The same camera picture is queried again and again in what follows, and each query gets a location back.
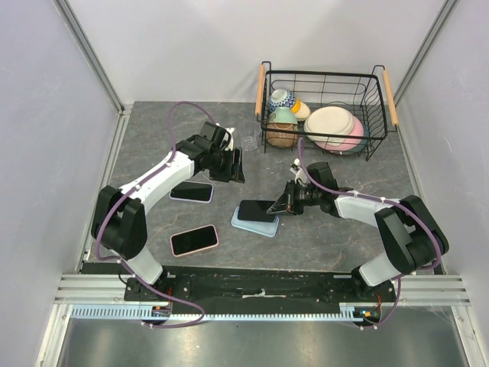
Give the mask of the yellow white bowl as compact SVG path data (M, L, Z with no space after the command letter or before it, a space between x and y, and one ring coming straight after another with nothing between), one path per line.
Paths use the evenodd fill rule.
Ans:
M291 111L296 116L298 121L305 121L311 113L308 105L302 102L300 99L296 100L296 103L292 107Z

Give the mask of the pink plate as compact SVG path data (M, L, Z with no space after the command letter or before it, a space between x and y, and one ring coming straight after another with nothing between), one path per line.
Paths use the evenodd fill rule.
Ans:
M364 126L356 117L353 117L353 122L355 123L353 129L348 138L345 138L341 144L333 145L331 140L328 140L327 142L316 141L315 144L327 151L350 151L363 147L365 145Z

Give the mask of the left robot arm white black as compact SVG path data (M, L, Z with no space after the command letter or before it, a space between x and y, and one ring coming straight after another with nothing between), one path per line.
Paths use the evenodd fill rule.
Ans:
M200 133L173 145L168 155L148 172L115 188L99 192L91 236L96 254L104 247L122 260L142 280L141 292L150 300L167 294L163 266L146 245L146 215L183 181L208 171L211 180L244 183L242 150L235 147L235 128L206 122Z

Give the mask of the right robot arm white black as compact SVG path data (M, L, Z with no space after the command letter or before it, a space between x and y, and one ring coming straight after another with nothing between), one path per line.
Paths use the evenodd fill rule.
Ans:
M319 206L331 216L378 229L384 252L351 272L349 288L355 299L369 300L379 284L435 265L448 252L445 234L420 197L389 200L339 187L326 162L304 170L296 159L291 171L295 177L267 213L297 216L307 206Z

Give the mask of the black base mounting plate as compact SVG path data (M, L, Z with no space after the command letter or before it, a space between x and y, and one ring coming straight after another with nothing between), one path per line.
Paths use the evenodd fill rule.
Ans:
M390 281L367 286L357 274L317 271L167 266L152 287L195 304L252 297L376 304L396 298Z

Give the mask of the blue white patterned bowl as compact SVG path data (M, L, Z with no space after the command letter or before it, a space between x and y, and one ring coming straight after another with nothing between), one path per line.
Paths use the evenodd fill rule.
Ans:
M296 113L300 108L300 104L291 91L286 89L275 89L271 93L268 102L269 112L273 112L278 107L287 107L292 113Z

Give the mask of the phone with blue edge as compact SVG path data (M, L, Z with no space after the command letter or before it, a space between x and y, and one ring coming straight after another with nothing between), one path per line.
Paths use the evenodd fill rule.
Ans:
M253 222L273 222L275 214L269 214L268 209L274 204L270 200L242 200L238 208L238 219Z

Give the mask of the aluminium frame rail front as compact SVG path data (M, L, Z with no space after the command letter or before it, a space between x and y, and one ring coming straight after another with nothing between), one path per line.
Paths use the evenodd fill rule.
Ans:
M56 304L124 303L125 284L116 274L64 274L57 289Z

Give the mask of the light blue phone case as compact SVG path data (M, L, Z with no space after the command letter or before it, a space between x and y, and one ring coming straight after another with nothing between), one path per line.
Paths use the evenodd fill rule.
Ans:
M280 219L275 216L273 222L258 222L258 221L247 221L238 218L239 207L235 208L231 219L231 225L237 229L243 229L248 232L252 232L258 235L263 235L268 238L273 238L278 230Z

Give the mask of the brown bowl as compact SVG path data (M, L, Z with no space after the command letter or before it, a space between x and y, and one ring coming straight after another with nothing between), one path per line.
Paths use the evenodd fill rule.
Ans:
M267 124L267 143L278 148L291 148L298 140L298 125L269 123Z

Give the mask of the cream plate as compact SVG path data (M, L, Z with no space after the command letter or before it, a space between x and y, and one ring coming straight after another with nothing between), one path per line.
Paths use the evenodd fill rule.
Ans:
M304 131L314 141L338 142L339 135L348 135L353 129L353 115L342 107L326 106L312 112L304 122Z

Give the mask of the clear glass cup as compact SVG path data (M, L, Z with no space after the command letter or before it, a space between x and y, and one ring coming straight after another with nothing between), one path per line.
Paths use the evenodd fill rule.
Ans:
M254 151L258 147L261 127L256 121L242 122L238 126L238 135L244 151Z

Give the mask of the mint green bowl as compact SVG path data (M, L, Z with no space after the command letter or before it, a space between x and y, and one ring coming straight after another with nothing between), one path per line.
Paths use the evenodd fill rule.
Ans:
M276 107L269 115L268 121L273 124L298 124L297 118L291 109L284 106Z

